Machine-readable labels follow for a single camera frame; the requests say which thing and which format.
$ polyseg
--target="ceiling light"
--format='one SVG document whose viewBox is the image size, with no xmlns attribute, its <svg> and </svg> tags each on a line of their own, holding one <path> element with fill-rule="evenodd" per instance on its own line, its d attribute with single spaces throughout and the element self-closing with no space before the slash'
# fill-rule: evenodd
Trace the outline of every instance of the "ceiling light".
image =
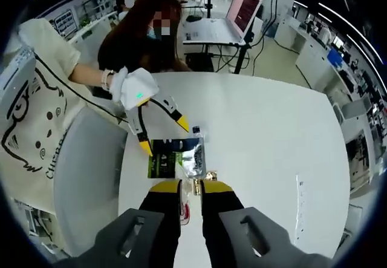
<svg viewBox="0 0 387 268">
<path fill-rule="evenodd" d="M 325 8 L 325 9 L 327 9 L 328 11 L 332 12 L 332 13 L 335 14 L 337 17 L 341 18 L 341 20 L 343 20 L 344 22 L 346 22 L 353 30 L 355 30 L 356 33 L 359 34 L 359 35 L 363 38 L 363 40 L 368 44 L 368 46 L 371 47 L 371 49 L 374 51 L 374 53 L 376 54 L 376 56 L 379 58 L 380 62 L 381 62 L 382 64 L 384 64 L 383 61 L 382 61 L 382 58 L 381 58 L 381 57 L 379 56 L 379 54 L 376 52 L 375 48 L 371 45 L 371 43 L 368 42 L 368 40 L 366 39 L 366 37 L 364 37 L 363 34 L 361 34 L 361 32 L 358 31 L 358 29 L 355 28 L 355 26 L 353 26 L 353 25 L 352 25 L 351 23 L 349 23 L 344 17 L 341 17 L 340 14 L 336 13 L 336 12 L 333 11 L 332 9 L 328 8 L 327 6 L 325 6 L 325 5 L 321 4 L 321 3 L 319 3 L 319 5 L 320 5 L 321 7 L 323 7 L 323 8 Z"/>
<path fill-rule="evenodd" d="M 301 4 L 300 2 L 294 1 L 294 3 L 299 4 L 300 6 L 303 6 L 303 7 L 305 7 L 306 9 L 308 8 L 308 6 L 303 5 L 303 4 Z"/>
<path fill-rule="evenodd" d="M 332 20 L 329 20 L 327 17 L 325 17 L 323 14 L 319 13 L 321 17 L 323 17 L 325 20 L 327 20 L 329 23 L 332 23 Z"/>
<path fill-rule="evenodd" d="M 365 54 L 364 50 L 355 42 L 355 40 L 353 40 L 353 38 L 351 36 L 349 36 L 347 34 L 348 38 L 350 38 L 353 42 L 354 45 L 356 45 L 356 47 L 363 53 L 363 55 L 365 56 L 365 58 L 367 58 L 369 64 L 371 64 L 372 68 L 374 69 L 375 73 L 377 74 L 377 76 L 379 77 L 380 79 L 380 84 L 382 85 L 382 87 L 384 88 L 384 91 L 385 93 L 387 93 L 387 88 L 385 86 L 385 84 L 383 83 L 383 80 L 382 80 L 382 77 L 380 76 L 380 74 L 378 73 L 375 65 L 372 63 L 371 59 L 367 56 L 367 54 Z"/>
</svg>

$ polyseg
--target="laptop screen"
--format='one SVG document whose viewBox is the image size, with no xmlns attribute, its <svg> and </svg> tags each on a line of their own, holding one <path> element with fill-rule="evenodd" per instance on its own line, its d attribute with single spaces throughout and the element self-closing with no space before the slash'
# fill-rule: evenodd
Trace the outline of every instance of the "laptop screen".
<svg viewBox="0 0 387 268">
<path fill-rule="evenodd" d="M 249 30 L 261 4 L 262 0 L 232 0 L 226 18 L 242 38 Z"/>
</svg>

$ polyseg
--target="desk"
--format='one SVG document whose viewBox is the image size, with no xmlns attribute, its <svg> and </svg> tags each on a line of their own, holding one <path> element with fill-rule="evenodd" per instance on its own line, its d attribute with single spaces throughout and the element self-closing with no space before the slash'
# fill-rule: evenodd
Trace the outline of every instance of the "desk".
<svg viewBox="0 0 387 268">
<path fill-rule="evenodd" d="M 206 134 L 207 170 L 231 185 L 245 207 L 254 206 L 294 240 L 296 174 L 307 192 L 305 230 L 297 246 L 332 257 L 344 229 L 350 197 L 345 142 L 326 95 L 260 77 L 218 73 L 154 74 L 174 97 L 190 127 Z M 162 110 L 143 112 L 150 139 L 186 137 Z M 148 157 L 129 135 L 122 163 L 119 214 L 138 208 L 149 188 Z M 181 228 L 175 267 L 210 267 L 201 236 L 200 198 Z"/>
</svg>

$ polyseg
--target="hand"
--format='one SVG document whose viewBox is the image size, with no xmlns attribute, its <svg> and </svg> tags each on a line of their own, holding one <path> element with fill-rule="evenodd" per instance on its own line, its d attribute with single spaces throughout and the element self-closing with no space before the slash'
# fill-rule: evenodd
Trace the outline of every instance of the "hand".
<svg viewBox="0 0 387 268">
<path fill-rule="evenodd" d="M 119 102 L 121 99 L 121 88 L 122 83 L 128 75 L 128 69 L 126 67 L 121 68 L 118 73 L 115 73 L 112 77 L 108 77 L 111 79 L 111 83 L 108 81 L 109 93 L 112 94 L 112 101 Z"/>
</svg>

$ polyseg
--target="floor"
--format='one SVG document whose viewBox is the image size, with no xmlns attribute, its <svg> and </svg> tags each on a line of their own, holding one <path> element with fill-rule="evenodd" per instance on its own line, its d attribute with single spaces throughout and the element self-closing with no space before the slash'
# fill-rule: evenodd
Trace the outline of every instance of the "floor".
<svg viewBox="0 0 387 268">
<path fill-rule="evenodd" d="M 301 74 L 301 72 L 296 67 L 296 60 L 298 54 L 291 52 L 289 50 L 281 48 L 276 44 L 273 38 L 265 36 L 264 49 L 259 55 L 255 62 L 254 76 L 264 77 L 266 79 L 279 80 L 281 82 L 292 83 L 302 87 L 310 88 L 309 84 Z M 262 43 L 249 49 L 250 62 L 247 65 L 248 59 L 244 59 L 242 63 L 242 69 L 240 74 L 245 76 L 251 76 L 253 73 L 253 60 L 254 57 L 261 51 Z M 186 49 L 188 51 L 197 52 L 201 51 L 201 47 L 196 46 L 196 48 Z M 223 60 L 220 61 L 219 66 L 222 67 L 234 54 L 235 48 L 233 47 L 222 47 Z M 217 46 L 211 46 L 210 52 L 214 54 L 219 54 L 219 48 Z M 214 70 L 218 69 L 218 62 L 220 60 L 219 56 L 214 56 L 212 58 L 212 64 Z M 238 54 L 235 58 L 230 61 L 231 65 L 236 65 L 238 60 Z M 220 73 L 233 73 L 233 68 L 225 66 L 222 68 Z"/>
</svg>

